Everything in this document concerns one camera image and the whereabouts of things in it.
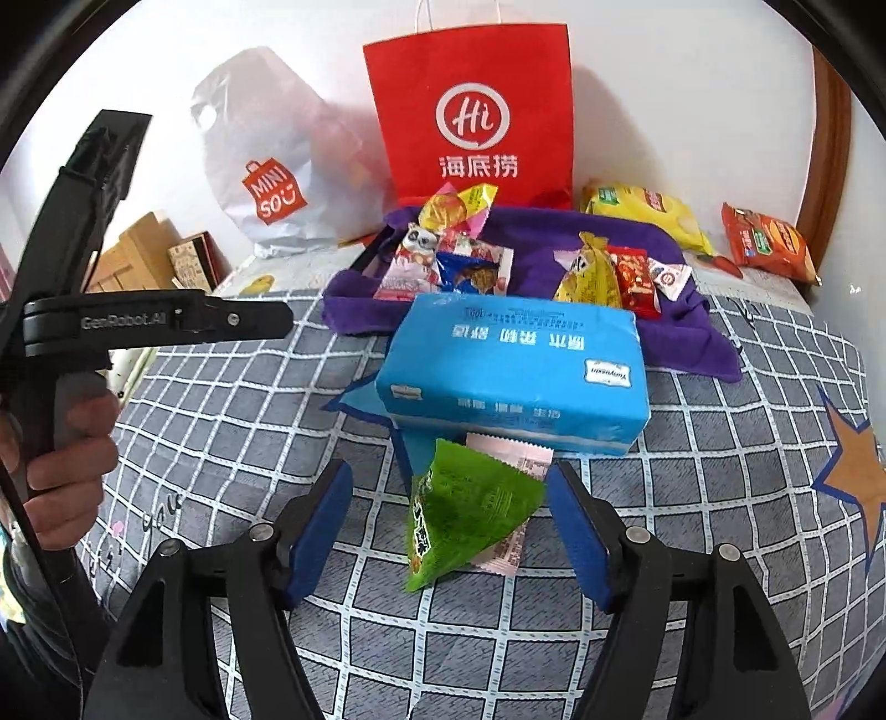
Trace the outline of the left hand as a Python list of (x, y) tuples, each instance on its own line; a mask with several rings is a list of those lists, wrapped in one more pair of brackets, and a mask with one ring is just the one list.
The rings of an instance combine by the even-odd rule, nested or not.
[(68, 424), (83, 438), (27, 465), (27, 483), (36, 496), (24, 502), (24, 510), (44, 551), (73, 548), (95, 523), (104, 501), (102, 477), (119, 461), (111, 438), (118, 415), (110, 392), (75, 405)]

